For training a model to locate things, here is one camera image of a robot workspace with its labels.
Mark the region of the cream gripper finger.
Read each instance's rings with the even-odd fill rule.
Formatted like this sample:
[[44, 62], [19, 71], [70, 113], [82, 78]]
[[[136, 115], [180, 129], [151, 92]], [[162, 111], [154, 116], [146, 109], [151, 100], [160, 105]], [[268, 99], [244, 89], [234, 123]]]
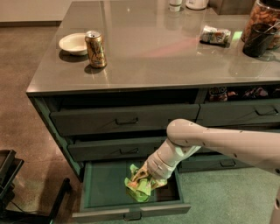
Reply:
[[146, 179], [150, 176], [148, 173], [147, 163], [144, 163], [140, 168], [132, 164], [130, 166], [130, 170], [132, 182], [138, 182], [140, 179]]
[[155, 179], [155, 178], [151, 179], [151, 189], [152, 190], [165, 186], [166, 184], [167, 184], [166, 179]]

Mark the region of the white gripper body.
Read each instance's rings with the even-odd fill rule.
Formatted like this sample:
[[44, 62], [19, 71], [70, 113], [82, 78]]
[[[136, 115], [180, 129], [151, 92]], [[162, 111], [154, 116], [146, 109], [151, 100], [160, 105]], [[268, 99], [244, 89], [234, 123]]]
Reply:
[[147, 160], [147, 171], [154, 179], [168, 179], [174, 169], [174, 165], [167, 164], [155, 151]]

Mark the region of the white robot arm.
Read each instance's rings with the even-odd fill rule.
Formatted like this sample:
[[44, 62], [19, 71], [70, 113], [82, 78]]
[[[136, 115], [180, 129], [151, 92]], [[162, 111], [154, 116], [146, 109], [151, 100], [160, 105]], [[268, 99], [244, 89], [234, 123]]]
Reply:
[[214, 129], [176, 119], [166, 129], [167, 138], [132, 178], [168, 179], [177, 165], [205, 147], [266, 172], [280, 173], [280, 134], [238, 129]]

